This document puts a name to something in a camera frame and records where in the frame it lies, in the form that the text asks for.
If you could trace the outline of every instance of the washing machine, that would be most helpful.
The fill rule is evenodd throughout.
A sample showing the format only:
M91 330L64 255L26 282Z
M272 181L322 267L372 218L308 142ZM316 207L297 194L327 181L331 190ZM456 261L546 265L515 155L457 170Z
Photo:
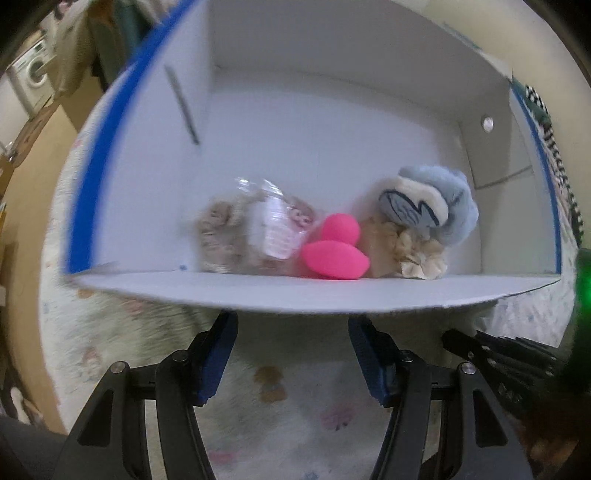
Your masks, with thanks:
M17 58L9 70L12 86L29 116L33 117L53 95L47 73L39 69L51 58L46 42L41 39Z

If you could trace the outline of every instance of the pink makeup sponge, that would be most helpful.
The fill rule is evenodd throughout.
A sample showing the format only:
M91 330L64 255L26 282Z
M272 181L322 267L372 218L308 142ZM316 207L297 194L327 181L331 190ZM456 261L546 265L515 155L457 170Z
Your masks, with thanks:
M356 280L369 268L369 258L360 250L335 240L304 245L301 257L310 270L336 280Z
M320 237L322 240L337 240L349 245L359 241L361 228L355 217L346 213L329 215L322 225Z

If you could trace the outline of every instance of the white cardboard box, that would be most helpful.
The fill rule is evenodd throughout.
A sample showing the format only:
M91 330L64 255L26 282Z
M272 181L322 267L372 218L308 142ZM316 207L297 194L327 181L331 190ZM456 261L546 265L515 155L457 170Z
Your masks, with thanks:
M488 134L484 116L494 119ZM65 270L89 288L282 312L453 306L540 288L558 280L561 252L535 129L480 52L393 2L182 0L136 57L95 140ZM444 278L199 271L194 221L236 191L236 178L265 177L363 219L409 164L456 168L472 182L479 225L450 250Z

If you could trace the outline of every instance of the blue plush toy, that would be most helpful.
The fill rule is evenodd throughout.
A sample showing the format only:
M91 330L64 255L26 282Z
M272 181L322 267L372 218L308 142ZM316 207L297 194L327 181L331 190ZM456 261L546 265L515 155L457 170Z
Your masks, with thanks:
M404 167L393 188L379 197L394 223L416 228L449 247L463 242L478 222L478 207L461 171L439 166Z

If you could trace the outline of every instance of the plastic bag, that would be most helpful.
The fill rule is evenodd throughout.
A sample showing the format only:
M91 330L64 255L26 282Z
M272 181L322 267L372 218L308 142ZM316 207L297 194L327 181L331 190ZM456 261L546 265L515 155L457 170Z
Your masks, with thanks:
M231 201L214 201L197 221L203 271L295 274L294 260L318 225L317 212L268 180L238 180Z
M317 225L317 213L268 180L254 190L253 201L245 211L246 268L255 273L292 274L293 260Z

